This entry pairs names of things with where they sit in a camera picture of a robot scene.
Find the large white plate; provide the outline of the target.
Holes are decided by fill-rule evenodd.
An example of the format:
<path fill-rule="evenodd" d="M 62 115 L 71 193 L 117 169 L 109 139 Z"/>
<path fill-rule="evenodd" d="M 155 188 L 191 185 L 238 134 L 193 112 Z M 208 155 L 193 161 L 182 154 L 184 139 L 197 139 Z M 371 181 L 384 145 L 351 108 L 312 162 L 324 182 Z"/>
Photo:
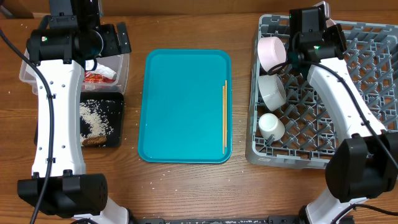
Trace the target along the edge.
<path fill-rule="evenodd" d="M 333 19 L 326 20 L 326 27 L 327 28 L 335 26 L 335 25 L 336 25 L 336 22 Z"/>

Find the white napkin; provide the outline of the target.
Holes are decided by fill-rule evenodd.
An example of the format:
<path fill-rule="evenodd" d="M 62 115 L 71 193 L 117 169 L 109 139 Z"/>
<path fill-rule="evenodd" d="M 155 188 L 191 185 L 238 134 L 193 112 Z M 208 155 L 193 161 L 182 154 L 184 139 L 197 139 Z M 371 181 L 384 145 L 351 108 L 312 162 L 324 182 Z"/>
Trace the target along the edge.
<path fill-rule="evenodd" d="M 85 72 L 99 73 L 106 76 L 107 78 L 112 79 L 116 77 L 116 72 L 113 69 L 98 62 L 95 62 L 94 60 L 87 60 L 85 62 Z"/>

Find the red snack wrapper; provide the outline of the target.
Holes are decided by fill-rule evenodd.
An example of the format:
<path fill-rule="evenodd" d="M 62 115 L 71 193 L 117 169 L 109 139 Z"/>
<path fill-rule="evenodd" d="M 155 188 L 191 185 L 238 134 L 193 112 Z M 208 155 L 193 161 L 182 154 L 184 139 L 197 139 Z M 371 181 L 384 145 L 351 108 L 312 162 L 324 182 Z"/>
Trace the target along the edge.
<path fill-rule="evenodd" d="M 106 76 L 99 73 L 86 72 L 84 83 L 113 83 L 115 79 L 107 78 Z"/>

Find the small white plate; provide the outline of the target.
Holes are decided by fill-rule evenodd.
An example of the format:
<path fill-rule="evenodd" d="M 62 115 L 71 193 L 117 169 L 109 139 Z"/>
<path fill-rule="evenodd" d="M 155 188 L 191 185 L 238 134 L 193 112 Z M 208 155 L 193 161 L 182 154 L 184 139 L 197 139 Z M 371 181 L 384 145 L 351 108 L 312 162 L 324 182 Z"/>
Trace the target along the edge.
<path fill-rule="evenodd" d="M 266 72 L 286 61 L 285 46 L 278 37 L 260 38 L 257 43 L 257 55 L 261 67 Z"/>

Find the white rice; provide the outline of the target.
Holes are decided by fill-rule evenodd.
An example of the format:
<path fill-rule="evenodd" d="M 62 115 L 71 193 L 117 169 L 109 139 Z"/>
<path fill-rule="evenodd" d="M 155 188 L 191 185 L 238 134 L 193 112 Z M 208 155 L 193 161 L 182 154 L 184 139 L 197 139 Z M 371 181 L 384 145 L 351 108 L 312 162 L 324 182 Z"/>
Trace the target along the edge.
<path fill-rule="evenodd" d="M 80 141 L 96 136 L 107 136 L 113 128 L 109 125 L 105 111 L 100 108 L 100 102 L 88 100 L 80 103 L 80 118 L 87 131 L 81 131 Z"/>

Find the grey bowl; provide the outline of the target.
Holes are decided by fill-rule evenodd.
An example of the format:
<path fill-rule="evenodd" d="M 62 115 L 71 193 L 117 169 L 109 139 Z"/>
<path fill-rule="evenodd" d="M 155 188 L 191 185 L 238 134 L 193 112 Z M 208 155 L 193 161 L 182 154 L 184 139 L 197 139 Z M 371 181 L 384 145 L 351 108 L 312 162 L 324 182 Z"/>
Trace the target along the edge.
<path fill-rule="evenodd" d="M 259 92 L 265 106 L 275 111 L 286 103 L 286 93 L 277 75 L 263 75 L 258 79 Z"/>

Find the brown food scrap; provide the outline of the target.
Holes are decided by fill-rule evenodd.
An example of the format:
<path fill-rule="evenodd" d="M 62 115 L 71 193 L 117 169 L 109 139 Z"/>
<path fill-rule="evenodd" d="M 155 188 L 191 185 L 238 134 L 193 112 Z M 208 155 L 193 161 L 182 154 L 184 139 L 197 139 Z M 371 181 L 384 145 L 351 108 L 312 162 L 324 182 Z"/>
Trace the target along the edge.
<path fill-rule="evenodd" d="M 105 144 L 106 141 L 106 136 L 96 136 L 85 139 L 81 144 L 85 147 L 96 147 Z"/>

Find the wooden chopstick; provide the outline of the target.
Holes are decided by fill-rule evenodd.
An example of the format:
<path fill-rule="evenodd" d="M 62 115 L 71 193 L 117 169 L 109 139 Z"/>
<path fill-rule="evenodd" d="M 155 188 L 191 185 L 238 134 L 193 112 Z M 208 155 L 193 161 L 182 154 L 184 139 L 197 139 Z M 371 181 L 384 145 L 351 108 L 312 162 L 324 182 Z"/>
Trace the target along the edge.
<path fill-rule="evenodd" d="M 228 81 L 224 81 L 224 149 L 227 148 L 228 139 Z"/>
<path fill-rule="evenodd" d="M 225 91 L 225 86 L 222 86 L 222 131 L 223 131 L 223 155 L 225 154 L 225 105 L 224 105 L 224 91 Z"/>

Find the white cup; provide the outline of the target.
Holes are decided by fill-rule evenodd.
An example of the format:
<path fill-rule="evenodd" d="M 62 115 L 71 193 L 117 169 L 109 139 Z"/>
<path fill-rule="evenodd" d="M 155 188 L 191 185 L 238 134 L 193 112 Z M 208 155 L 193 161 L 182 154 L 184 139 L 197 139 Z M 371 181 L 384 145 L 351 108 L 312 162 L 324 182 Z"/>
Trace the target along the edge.
<path fill-rule="evenodd" d="M 263 114 L 259 118 L 259 130 L 261 136 L 267 140 L 273 136 L 274 141 L 278 141 L 285 134 L 285 126 L 282 121 L 272 113 Z"/>

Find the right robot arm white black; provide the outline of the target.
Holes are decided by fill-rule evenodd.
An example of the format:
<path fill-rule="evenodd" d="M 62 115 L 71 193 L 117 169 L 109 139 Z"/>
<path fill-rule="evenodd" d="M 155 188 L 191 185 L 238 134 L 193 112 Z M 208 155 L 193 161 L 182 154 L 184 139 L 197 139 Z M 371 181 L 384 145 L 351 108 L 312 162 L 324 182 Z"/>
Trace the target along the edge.
<path fill-rule="evenodd" d="M 350 210 L 391 191 L 397 179 L 397 133 L 386 131 L 355 87 L 339 24 L 290 25 L 289 62 L 320 96 L 339 146 L 325 169 L 327 187 L 300 211 L 302 223 L 338 223 Z"/>

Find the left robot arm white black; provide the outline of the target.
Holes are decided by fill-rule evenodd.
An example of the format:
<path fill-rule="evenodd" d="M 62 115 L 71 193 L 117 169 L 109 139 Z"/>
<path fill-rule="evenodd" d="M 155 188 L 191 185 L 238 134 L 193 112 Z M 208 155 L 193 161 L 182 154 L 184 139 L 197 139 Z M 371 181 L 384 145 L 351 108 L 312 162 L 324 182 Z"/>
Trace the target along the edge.
<path fill-rule="evenodd" d="M 79 115 L 86 62 L 130 51 L 125 23 L 101 24 L 95 14 L 48 16 L 32 31 L 22 59 L 36 77 L 37 150 L 17 193 L 35 213 L 77 223 L 134 222 L 110 199 L 105 176 L 86 173 Z"/>

